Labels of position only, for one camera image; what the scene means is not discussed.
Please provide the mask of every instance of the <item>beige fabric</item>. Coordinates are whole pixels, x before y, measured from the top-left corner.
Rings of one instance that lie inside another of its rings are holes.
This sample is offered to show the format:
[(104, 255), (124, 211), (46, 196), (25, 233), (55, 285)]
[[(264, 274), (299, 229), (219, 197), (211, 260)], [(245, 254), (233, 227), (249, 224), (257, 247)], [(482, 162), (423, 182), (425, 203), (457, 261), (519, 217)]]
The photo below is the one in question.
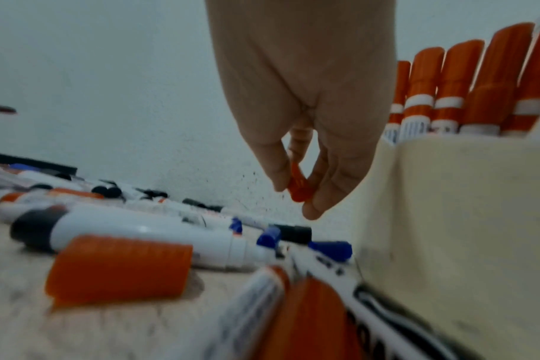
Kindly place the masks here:
[(380, 290), (487, 359), (540, 359), (540, 145), (381, 141), (357, 260)]

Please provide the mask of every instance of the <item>hand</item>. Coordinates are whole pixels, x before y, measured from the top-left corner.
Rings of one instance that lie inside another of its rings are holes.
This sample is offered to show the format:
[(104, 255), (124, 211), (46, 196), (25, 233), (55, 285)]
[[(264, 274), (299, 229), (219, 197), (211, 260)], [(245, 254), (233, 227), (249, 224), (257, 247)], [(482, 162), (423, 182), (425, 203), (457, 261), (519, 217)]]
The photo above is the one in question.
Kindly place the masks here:
[[(276, 191), (317, 132), (310, 220), (367, 174), (395, 83), (394, 0), (207, 0), (223, 89)], [(288, 153), (281, 139), (290, 133)]]

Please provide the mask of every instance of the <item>blue marker cap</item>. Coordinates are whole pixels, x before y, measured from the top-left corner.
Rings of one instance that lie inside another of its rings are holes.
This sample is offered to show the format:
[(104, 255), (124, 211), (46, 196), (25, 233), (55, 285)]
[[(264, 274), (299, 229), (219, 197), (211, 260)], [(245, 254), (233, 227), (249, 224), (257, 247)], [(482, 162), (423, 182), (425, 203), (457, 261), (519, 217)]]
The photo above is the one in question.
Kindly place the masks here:
[(311, 241), (307, 246), (338, 263), (346, 262), (353, 255), (351, 244), (347, 241)]
[(278, 246), (280, 237), (282, 236), (279, 228), (275, 226), (269, 226), (264, 230), (264, 232), (258, 237), (256, 245), (269, 247), (270, 249), (275, 249)]
[(242, 221), (240, 221), (238, 218), (233, 218), (233, 222), (228, 228), (236, 234), (242, 234)]
[(9, 165), (10, 169), (17, 169), (17, 170), (31, 170), (31, 171), (40, 171), (38, 167), (25, 165), (25, 164), (11, 164)]

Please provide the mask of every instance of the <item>white wall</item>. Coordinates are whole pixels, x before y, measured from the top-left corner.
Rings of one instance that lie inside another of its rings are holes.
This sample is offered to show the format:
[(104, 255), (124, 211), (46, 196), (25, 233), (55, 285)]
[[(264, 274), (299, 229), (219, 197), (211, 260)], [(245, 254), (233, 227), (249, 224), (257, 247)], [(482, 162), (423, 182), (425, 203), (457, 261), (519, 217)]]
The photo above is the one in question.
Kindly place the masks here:
[[(399, 57), (539, 15), (540, 0), (403, 0)], [(236, 131), (202, 1), (0, 0), (0, 104), (20, 112), (0, 118), (0, 152), (303, 222)], [(350, 211), (351, 200), (314, 227), (349, 238)]]

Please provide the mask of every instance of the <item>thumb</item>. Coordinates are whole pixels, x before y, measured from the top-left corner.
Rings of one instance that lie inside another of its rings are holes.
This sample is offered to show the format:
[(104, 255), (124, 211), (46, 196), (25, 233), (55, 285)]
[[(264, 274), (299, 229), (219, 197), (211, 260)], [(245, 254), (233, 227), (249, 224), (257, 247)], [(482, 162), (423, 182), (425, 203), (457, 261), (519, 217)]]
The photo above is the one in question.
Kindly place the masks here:
[(256, 144), (247, 141), (254, 156), (262, 166), (266, 176), (274, 185), (274, 190), (282, 192), (290, 182), (290, 158), (281, 140), (271, 144)]

